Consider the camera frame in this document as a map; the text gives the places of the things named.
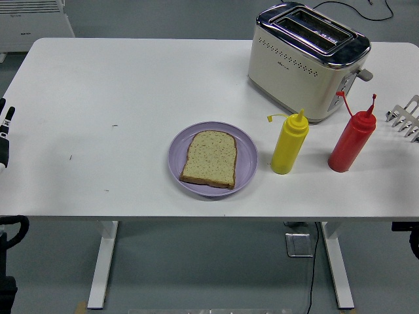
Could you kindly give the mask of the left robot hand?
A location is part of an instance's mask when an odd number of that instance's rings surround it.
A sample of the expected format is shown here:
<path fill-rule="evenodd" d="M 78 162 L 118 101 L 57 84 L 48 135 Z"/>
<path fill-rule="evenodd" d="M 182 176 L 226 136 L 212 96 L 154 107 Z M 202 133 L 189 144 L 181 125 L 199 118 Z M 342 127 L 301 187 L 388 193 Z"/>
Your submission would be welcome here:
<path fill-rule="evenodd" d="M 10 143 L 7 138 L 10 129 L 10 123 L 15 113 L 15 107 L 9 107 L 3 122 L 1 123 L 1 173 L 8 167 Z"/>

